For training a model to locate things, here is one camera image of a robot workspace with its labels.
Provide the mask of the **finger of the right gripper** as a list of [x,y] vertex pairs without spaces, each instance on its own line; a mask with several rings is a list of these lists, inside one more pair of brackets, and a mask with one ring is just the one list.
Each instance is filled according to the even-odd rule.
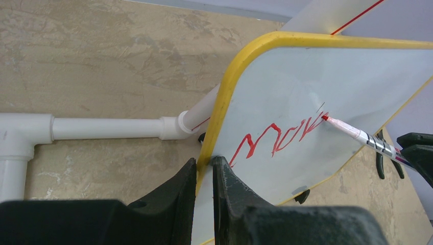
[[407,133],[397,138],[401,153],[432,187],[432,134]]

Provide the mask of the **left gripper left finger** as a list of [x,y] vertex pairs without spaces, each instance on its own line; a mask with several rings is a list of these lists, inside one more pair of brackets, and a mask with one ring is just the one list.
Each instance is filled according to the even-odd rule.
[[190,244],[197,165],[125,205],[119,200],[8,201],[1,244]]

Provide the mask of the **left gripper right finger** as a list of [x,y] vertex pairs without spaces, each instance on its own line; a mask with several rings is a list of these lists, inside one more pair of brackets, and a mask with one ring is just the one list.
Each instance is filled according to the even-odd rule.
[[388,244],[379,223],[356,206],[275,206],[215,157],[215,244]]

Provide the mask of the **red whiteboard marker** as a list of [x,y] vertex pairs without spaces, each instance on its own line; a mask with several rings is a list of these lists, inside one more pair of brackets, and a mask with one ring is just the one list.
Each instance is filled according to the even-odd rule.
[[374,149],[377,153],[387,156],[391,160],[406,165],[412,170],[415,170],[415,168],[403,157],[401,151],[395,148],[393,145],[390,145],[384,140],[379,139],[376,136],[370,135],[365,131],[355,128],[339,119],[335,119],[327,115],[323,115],[322,118],[326,122],[333,125],[336,129],[352,137],[357,142],[363,145],[367,145],[370,148]]

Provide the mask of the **yellow framed whiteboard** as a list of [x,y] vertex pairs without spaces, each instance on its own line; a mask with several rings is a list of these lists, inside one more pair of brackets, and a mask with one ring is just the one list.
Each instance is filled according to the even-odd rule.
[[226,158],[263,199],[283,204],[336,174],[361,144],[322,117],[370,134],[432,79],[432,43],[271,32],[228,66],[198,158],[192,244],[211,241],[210,160]]

